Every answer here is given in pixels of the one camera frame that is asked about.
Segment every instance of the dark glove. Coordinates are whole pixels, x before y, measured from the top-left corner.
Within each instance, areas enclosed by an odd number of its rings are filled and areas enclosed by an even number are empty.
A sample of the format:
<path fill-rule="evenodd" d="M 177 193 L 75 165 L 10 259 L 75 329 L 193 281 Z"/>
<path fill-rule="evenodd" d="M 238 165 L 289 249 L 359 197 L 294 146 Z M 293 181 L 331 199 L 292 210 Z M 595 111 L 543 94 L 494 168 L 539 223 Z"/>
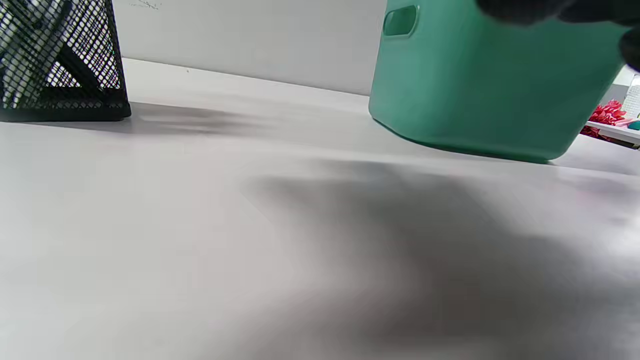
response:
<path fill-rule="evenodd" d="M 476 0 L 502 22 L 530 25 L 558 16 L 565 22 L 611 21 L 631 28 L 620 40 L 627 64 L 640 71 L 640 0 Z"/>

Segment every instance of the white table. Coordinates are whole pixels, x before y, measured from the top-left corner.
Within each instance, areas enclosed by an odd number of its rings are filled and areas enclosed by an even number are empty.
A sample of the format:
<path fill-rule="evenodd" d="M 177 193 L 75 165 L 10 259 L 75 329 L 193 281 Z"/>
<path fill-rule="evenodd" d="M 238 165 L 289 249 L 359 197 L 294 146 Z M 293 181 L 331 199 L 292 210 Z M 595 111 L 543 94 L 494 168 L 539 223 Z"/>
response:
<path fill-rule="evenodd" d="M 611 126 L 599 122 L 587 121 L 587 125 L 600 130 L 602 136 L 626 141 L 634 145 L 640 145 L 640 131 L 627 127 Z"/>
<path fill-rule="evenodd" d="M 1 359 L 638 358 L 637 152 L 453 154 L 366 97 L 125 68 L 131 121 L 0 124 Z"/>

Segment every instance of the black mesh pen holder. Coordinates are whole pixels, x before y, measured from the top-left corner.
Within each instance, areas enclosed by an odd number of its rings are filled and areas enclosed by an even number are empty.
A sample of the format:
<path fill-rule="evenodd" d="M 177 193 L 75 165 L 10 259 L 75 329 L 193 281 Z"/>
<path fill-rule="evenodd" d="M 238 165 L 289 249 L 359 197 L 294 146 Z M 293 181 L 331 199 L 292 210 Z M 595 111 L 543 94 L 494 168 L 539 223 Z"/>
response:
<path fill-rule="evenodd" d="M 0 0 L 0 120 L 131 115 L 111 0 Z"/>

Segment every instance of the red artificial flower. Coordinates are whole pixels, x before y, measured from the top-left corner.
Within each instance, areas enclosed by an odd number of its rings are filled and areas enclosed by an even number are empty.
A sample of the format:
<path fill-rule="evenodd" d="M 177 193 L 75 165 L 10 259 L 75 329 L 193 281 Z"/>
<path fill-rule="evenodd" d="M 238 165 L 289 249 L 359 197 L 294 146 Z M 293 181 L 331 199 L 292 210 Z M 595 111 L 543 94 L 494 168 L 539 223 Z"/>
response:
<path fill-rule="evenodd" d="M 589 118 L 589 121 L 615 126 L 617 122 L 625 120 L 625 115 L 627 114 L 626 111 L 622 111 L 620 108 L 622 108 L 622 104 L 615 100 L 609 101 L 605 106 L 598 105 L 592 116 Z M 582 128 L 580 134 L 597 138 L 599 137 L 599 132 L 600 130 L 598 129 L 591 126 L 585 126 Z"/>

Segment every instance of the green plastic bin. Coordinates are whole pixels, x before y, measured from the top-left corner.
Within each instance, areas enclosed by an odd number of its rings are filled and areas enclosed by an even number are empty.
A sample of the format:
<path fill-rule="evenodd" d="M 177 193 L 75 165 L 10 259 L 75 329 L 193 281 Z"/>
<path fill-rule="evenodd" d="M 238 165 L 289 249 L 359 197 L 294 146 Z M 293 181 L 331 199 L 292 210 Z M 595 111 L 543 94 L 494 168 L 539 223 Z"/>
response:
<path fill-rule="evenodd" d="M 608 22 L 505 25 L 473 0 L 390 0 L 369 111 L 424 145 L 551 160 L 620 71 L 624 32 Z"/>

